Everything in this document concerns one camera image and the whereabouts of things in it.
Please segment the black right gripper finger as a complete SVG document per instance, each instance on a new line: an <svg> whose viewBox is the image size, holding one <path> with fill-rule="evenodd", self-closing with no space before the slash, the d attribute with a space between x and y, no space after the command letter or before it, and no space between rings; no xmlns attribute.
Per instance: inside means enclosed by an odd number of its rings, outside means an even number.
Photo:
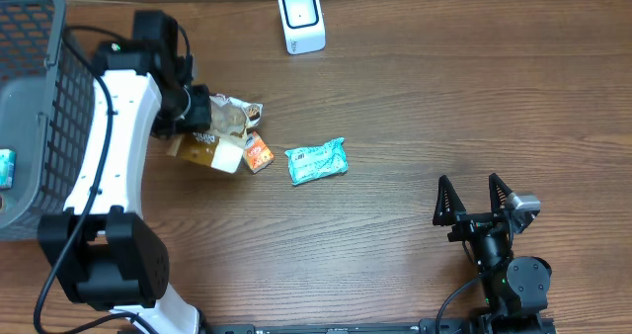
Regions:
<svg viewBox="0 0 632 334"><path fill-rule="evenodd" d="M496 174L489 176L489 191L491 211L499 212L506 205L507 198L513 192L512 189Z"/></svg>
<svg viewBox="0 0 632 334"><path fill-rule="evenodd" d="M438 194L434 209L433 225L454 225L467 214L466 208L456 194L446 175L438 179Z"/></svg>

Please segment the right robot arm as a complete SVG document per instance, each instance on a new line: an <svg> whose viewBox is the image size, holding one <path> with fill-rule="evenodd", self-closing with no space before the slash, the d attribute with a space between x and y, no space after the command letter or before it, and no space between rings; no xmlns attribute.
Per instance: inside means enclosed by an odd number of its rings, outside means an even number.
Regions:
<svg viewBox="0 0 632 334"><path fill-rule="evenodd" d="M438 179L433 225L448 226L447 239L462 245L477 275L443 302L434 319L434 333L446 329L447 307L463 292L479 284L486 305L472 309L454 333L554 333L554 321L541 317L548 307L552 269L540 257L514 254L514 238L541 211L532 193L514 192L497 174L488 178L490 210L470 213L447 176Z"/></svg>

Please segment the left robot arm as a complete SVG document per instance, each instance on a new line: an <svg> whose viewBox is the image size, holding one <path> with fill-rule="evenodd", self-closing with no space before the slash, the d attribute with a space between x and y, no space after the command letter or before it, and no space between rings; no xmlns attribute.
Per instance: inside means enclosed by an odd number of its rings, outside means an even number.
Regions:
<svg viewBox="0 0 632 334"><path fill-rule="evenodd" d="M170 285L167 247L141 206L149 140L211 124L187 34L163 11L139 10L131 37L107 33L85 68L94 108L82 166L62 211L39 222L51 267L45 285L60 285L102 322L124 319L140 333L205 333L202 311Z"/></svg>

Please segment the small orange box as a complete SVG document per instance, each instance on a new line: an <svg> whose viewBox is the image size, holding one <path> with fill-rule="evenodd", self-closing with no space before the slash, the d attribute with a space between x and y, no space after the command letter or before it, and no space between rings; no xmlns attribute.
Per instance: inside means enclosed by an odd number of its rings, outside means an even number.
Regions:
<svg viewBox="0 0 632 334"><path fill-rule="evenodd" d="M275 160L275 156L261 137L253 131L247 136L243 159L253 173L258 173L269 166Z"/></svg>

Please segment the teal tissue pack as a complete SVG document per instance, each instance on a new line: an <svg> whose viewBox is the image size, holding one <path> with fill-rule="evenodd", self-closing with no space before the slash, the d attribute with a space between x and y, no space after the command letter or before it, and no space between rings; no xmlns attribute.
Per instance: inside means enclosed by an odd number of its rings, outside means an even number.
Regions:
<svg viewBox="0 0 632 334"><path fill-rule="evenodd" d="M349 169L344 149L345 139L334 138L320 146L305 146L287 150L288 172L293 186L344 174Z"/></svg>

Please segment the brown clear snack bag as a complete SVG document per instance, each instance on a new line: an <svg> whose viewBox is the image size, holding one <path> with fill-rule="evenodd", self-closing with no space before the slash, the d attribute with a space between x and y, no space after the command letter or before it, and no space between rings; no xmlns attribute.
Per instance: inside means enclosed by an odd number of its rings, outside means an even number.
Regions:
<svg viewBox="0 0 632 334"><path fill-rule="evenodd" d="M233 174L246 149L248 132L261 120L264 105L223 94L211 94L211 125L206 131L176 136L166 154Z"/></svg>

